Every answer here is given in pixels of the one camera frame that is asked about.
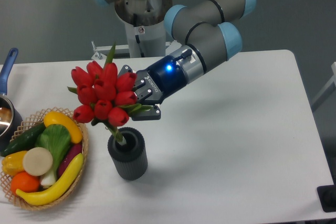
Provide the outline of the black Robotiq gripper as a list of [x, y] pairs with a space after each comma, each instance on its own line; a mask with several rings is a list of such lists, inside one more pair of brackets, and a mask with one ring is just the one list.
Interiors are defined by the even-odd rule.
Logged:
[[141, 106], [132, 110], [133, 121], [152, 121], [161, 118], [160, 105], [163, 100], [187, 85], [187, 77], [173, 56], [168, 55], [143, 70], [135, 72], [124, 65], [119, 71], [121, 76], [136, 77], [135, 93]]

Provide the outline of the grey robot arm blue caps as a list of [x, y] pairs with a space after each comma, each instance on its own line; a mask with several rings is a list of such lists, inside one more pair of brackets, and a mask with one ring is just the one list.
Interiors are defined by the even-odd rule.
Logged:
[[232, 21], [250, 14], [256, 0], [206, 0], [192, 8], [172, 0], [95, 0], [114, 4], [132, 58], [159, 60], [137, 71], [138, 103], [149, 106], [135, 121], [158, 120], [163, 100], [242, 49]]

